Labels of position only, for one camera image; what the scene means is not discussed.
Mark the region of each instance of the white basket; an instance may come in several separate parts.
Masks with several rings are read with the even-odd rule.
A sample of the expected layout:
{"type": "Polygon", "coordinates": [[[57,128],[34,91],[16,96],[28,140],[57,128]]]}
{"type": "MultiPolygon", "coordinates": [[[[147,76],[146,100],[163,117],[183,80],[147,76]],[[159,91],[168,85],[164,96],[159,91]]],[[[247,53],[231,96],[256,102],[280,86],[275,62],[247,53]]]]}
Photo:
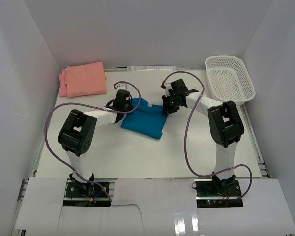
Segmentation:
{"type": "Polygon", "coordinates": [[[233,56],[206,59],[206,77],[214,100],[242,105],[256,95],[244,62],[233,56]]]}

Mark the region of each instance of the pink cloth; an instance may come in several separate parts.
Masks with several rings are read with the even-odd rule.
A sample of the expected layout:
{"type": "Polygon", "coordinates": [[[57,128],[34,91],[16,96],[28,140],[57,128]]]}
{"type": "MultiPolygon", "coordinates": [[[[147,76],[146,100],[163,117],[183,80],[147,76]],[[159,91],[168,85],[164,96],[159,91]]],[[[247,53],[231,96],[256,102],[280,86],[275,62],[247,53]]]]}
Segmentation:
{"type": "Polygon", "coordinates": [[[66,73],[67,73],[66,70],[62,70],[62,73],[59,75],[59,79],[60,79],[59,96],[60,97],[67,97],[67,84],[65,82],[66,73]]]}
{"type": "Polygon", "coordinates": [[[102,62],[68,66],[65,80],[68,97],[107,93],[106,76],[102,62]]]}

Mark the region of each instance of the purple cable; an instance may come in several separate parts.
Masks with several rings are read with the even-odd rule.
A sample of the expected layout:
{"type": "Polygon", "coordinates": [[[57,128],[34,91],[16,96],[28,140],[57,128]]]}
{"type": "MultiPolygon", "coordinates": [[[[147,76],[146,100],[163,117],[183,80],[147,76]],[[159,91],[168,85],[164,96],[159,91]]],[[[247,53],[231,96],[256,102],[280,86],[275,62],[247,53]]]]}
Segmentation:
{"type": "MultiPolygon", "coordinates": [[[[138,95],[139,95],[139,102],[138,104],[135,106],[135,108],[133,108],[131,111],[128,111],[128,112],[119,112],[119,111],[113,111],[113,110],[110,110],[109,112],[115,112],[115,113],[119,113],[119,114],[128,114],[128,113],[131,113],[133,112],[135,109],[137,109],[137,107],[139,106],[140,102],[141,102],[141,93],[139,91],[139,89],[132,83],[129,83],[127,81],[119,81],[117,83],[114,84],[114,86],[116,84],[120,84],[120,83],[123,83],[123,84],[128,84],[128,85],[131,85],[137,92],[138,92],[138,95]]],[[[49,125],[49,121],[51,119],[51,116],[53,114],[53,112],[58,109],[59,107],[62,107],[62,106],[65,106],[65,105],[77,105],[77,106],[83,106],[83,107],[89,107],[89,108],[93,108],[93,109],[98,109],[98,110],[102,110],[102,111],[105,111],[104,108],[101,108],[101,107],[95,107],[95,106],[91,106],[91,105],[87,105],[87,104],[82,104],[82,103],[77,103],[77,102],[66,102],[66,103],[62,103],[60,105],[57,105],[55,106],[50,112],[49,114],[47,115],[47,118],[46,118],[46,122],[45,122],[45,127],[44,127],[44,138],[45,138],[45,143],[46,143],[46,146],[47,146],[47,149],[49,150],[49,152],[58,160],[60,161],[61,163],[63,163],[64,165],[68,166],[73,172],[76,173],[76,175],[83,181],[85,182],[88,182],[88,183],[92,183],[92,184],[96,184],[98,185],[102,191],[106,194],[106,196],[108,197],[108,199],[110,201],[112,201],[112,199],[110,198],[110,196],[108,195],[108,193],[105,191],[104,187],[98,183],[98,182],[95,182],[95,181],[90,181],[90,180],[87,180],[87,179],[84,179],[79,173],[76,172],[76,170],[74,169],[73,166],[71,166],[69,163],[65,162],[64,160],[62,160],[60,157],[58,157],[54,151],[51,149],[50,145],[49,145],[49,142],[48,142],[48,138],[47,138],[47,132],[48,132],[48,125],[49,125]]]]}
{"type": "MultiPolygon", "coordinates": [[[[187,121],[187,125],[186,125],[186,130],[185,130],[185,135],[184,135],[184,139],[183,139],[183,149],[184,149],[185,159],[186,159],[186,163],[187,163],[187,166],[188,166],[189,170],[190,170],[194,175],[196,175],[196,176],[198,176],[198,177],[202,177],[202,178],[212,177],[212,176],[215,176],[215,175],[217,175],[217,174],[219,174],[219,173],[222,173],[222,172],[225,172],[225,171],[231,170],[232,168],[225,168],[225,169],[220,170],[220,171],[217,171],[217,172],[215,172],[215,173],[213,173],[213,174],[209,174],[209,175],[200,175],[200,174],[196,173],[196,172],[191,168],[190,163],[189,163],[189,160],[188,160],[188,154],[187,154],[187,135],[188,135],[188,129],[189,129],[189,125],[190,125],[191,117],[192,117],[192,115],[193,115],[193,113],[194,113],[194,111],[195,111],[195,109],[196,109],[196,107],[197,107],[197,105],[198,105],[198,103],[199,103],[199,101],[200,101],[200,99],[201,99],[201,97],[202,97],[204,91],[205,91],[205,86],[204,86],[204,84],[202,83],[202,81],[201,81],[197,76],[195,76],[194,74],[192,74],[192,73],[190,73],[190,72],[187,72],[187,71],[175,71],[175,72],[169,74],[169,75],[164,79],[163,84],[165,83],[165,81],[166,81],[170,76],[172,76],[172,75],[174,75],[174,74],[176,74],[176,73],[185,73],[185,74],[191,75],[191,76],[193,76],[194,78],[196,78],[196,79],[200,82],[200,84],[201,84],[201,86],[202,86],[202,92],[201,92],[199,98],[197,99],[195,105],[194,105],[193,108],[191,109],[190,115],[189,115],[189,117],[188,117],[188,121],[187,121]]],[[[236,168],[238,168],[238,167],[240,167],[240,166],[244,166],[244,167],[246,167],[246,168],[248,169],[249,174],[250,174],[250,181],[249,181],[249,185],[248,185],[247,190],[246,190],[246,191],[245,191],[245,192],[244,192],[239,198],[236,198],[236,199],[234,199],[233,201],[237,201],[237,200],[242,199],[242,198],[248,193],[248,191],[250,190],[251,184],[252,184],[252,172],[251,172],[251,169],[250,169],[247,165],[239,164],[239,165],[234,166],[233,169],[236,169],[236,168]]]]}

